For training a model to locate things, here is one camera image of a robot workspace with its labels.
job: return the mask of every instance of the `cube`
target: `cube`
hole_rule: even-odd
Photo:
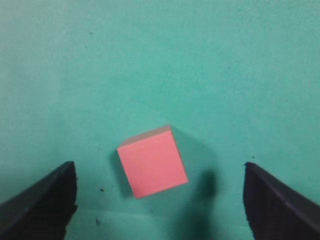
[[[188,183],[169,125],[131,137],[117,151],[136,198]]]

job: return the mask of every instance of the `dark speck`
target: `dark speck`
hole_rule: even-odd
[[[97,217],[95,217],[95,225],[101,225],[101,222],[98,220],[98,218]]]

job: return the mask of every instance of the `teal background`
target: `teal background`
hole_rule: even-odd
[[[0,203],[65,161],[79,178],[67,240],[253,239],[247,161],[320,203],[319,13],[318,0],[0,1]],[[115,150],[165,124],[190,183],[136,200]]]

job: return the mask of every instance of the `pink cube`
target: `pink cube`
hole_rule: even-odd
[[[188,183],[170,126],[131,137],[117,151],[136,198]]]

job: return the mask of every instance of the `green surface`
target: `green surface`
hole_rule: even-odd
[[[0,202],[75,161],[67,240],[248,240],[253,161],[320,203],[319,12],[318,0],[0,1]],[[115,149],[164,124],[190,183],[136,200]]]

